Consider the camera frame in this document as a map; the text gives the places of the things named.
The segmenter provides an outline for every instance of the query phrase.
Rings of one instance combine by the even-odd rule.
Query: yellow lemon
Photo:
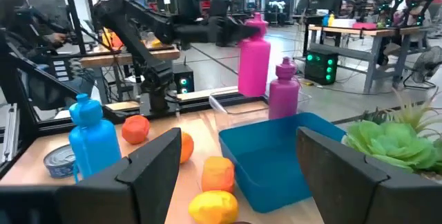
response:
[[[231,224],[238,217],[238,201],[229,192],[207,191],[191,201],[189,214],[198,224]]]

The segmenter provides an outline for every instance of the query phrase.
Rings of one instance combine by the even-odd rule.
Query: desk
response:
[[[316,34],[319,30],[334,33],[344,33],[344,34],[355,34],[360,35],[361,30],[351,29],[351,28],[333,28],[310,25],[309,30],[311,30],[311,49],[326,50],[333,53],[338,53],[344,57],[351,57],[354,59],[359,59],[364,62],[368,62],[367,71],[359,71],[354,68],[349,68],[345,66],[338,65],[340,68],[349,69],[356,71],[358,73],[366,74],[364,83],[364,93],[369,93],[374,80],[379,80],[387,77],[393,77],[393,86],[397,87],[398,83],[401,81],[401,76],[403,69],[405,68],[405,60],[408,55],[408,48],[410,47],[410,35],[415,34],[420,31],[419,27],[402,28],[399,30],[399,34],[403,36],[401,51],[399,53],[398,60],[395,64],[388,64],[382,66],[382,69],[376,69],[376,63],[378,61],[379,53],[381,51],[382,38],[393,37],[396,34],[395,29],[382,29],[382,30],[363,30],[362,35],[369,35],[373,37],[373,44],[371,52],[363,52],[359,50],[351,50],[348,48],[341,48],[335,46],[328,46],[324,44],[316,44]],[[393,68],[393,71],[386,72],[387,69]]]
[[[254,102],[238,105],[238,108],[259,107]],[[218,142],[215,117],[212,110],[186,113],[179,118],[164,118],[151,122],[151,130],[148,140],[152,140],[172,127],[180,127],[183,131],[192,134],[195,149],[190,161],[180,166],[175,190],[169,207],[167,224],[194,224],[195,222],[188,213],[189,203],[201,193],[201,175],[204,161],[209,156],[221,156]],[[116,126],[119,145],[122,155],[126,156],[141,145],[131,145],[121,137],[121,125]],[[52,179],[44,167],[43,159],[53,149],[68,144],[68,134],[59,134],[38,138],[29,149],[18,159],[10,171],[0,180],[0,185],[68,185],[73,184],[73,177]],[[238,199],[240,213],[238,221],[247,221],[253,224],[268,223],[308,223],[321,224],[323,220],[312,198],[289,205],[270,212],[259,214],[254,212],[246,198],[238,188],[235,188],[235,196]]]
[[[103,46],[95,47],[92,53],[107,52]],[[176,46],[170,50],[151,51],[151,54],[160,60],[173,60],[180,58],[180,50]],[[106,95],[106,86],[104,85],[104,76],[102,67],[112,66],[114,68],[115,80],[119,82],[117,66],[132,64],[132,54],[123,53],[116,55],[116,59],[113,55],[100,55],[96,57],[85,57],[80,59],[80,63],[84,68],[92,68],[94,70],[94,78],[97,81],[97,88],[99,91],[99,97],[102,104],[108,104],[108,98]]]

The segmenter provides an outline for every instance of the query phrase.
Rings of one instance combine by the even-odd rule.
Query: tall pink bottle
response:
[[[259,12],[255,13],[255,18],[248,20],[246,25],[259,27],[260,32],[240,43],[238,91],[248,97],[265,93],[270,59],[270,43],[264,40],[267,24]]]
[[[270,82],[269,118],[283,118],[296,114],[298,110],[299,82],[292,79],[296,65],[284,57],[282,64],[276,66],[278,79]]]

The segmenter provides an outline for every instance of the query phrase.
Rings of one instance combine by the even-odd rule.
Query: blue plastic bin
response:
[[[235,164],[236,182],[256,212],[267,213],[311,196],[296,157],[298,127],[338,142],[345,135],[313,113],[220,132],[222,155]]]

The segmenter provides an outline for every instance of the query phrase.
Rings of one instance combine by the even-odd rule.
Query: wooden tabletop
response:
[[[108,52],[103,46],[95,47],[92,53],[102,53]],[[160,60],[172,60],[180,58],[180,50],[174,45],[173,49],[170,50],[158,50],[151,51],[151,54]],[[132,64],[132,55],[130,53],[122,53],[116,55],[116,60],[113,55],[100,55],[97,57],[85,57],[81,58],[80,62],[84,68],[96,68],[96,67],[104,67],[104,66],[114,66],[117,63],[119,65],[128,65]]]
[[[359,35],[361,33],[361,30],[359,29],[353,29],[353,28],[334,28],[334,27],[322,27],[322,26],[315,26],[313,24],[309,25],[309,30],[324,30],[327,32],[338,32],[338,33],[345,33],[345,34],[355,34]],[[409,35],[414,34],[420,31],[419,27],[409,27],[409,28],[402,28],[400,30],[401,35]],[[396,31],[394,29],[382,29],[382,30],[363,30],[363,35],[369,35],[373,37],[391,37],[396,34]]]
[[[260,107],[263,102],[254,102],[238,105],[239,109]],[[218,132],[212,110],[183,114],[180,117],[164,118],[151,121],[151,130],[148,141],[168,131],[172,127],[180,127],[190,133],[195,142],[195,149],[190,160],[180,166],[175,190],[169,207],[166,223],[194,224],[188,213],[189,203],[202,192],[201,175],[204,161],[209,156],[221,156],[218,142]],[[121,137],[121,125],[115,126],[122,155],[127,156],[136,148],[142,146],[131,145]],[[18,159],[10,171],[0,180],[0,185],[69,185],[73,184],[73,177],[53,179],[44,167],[43,159],[52,150],[68,144],[68,134],[59,134],[38,138],[29,147],[25,154]],[[236,186],[235,196],[238,199],[240,213],[238,221],[253,224],[268,223],[308,223],[321,224],[323,220],[312,198],[299,203],[288,205],[268,214],[259,214],[252,210],[246,198]]]

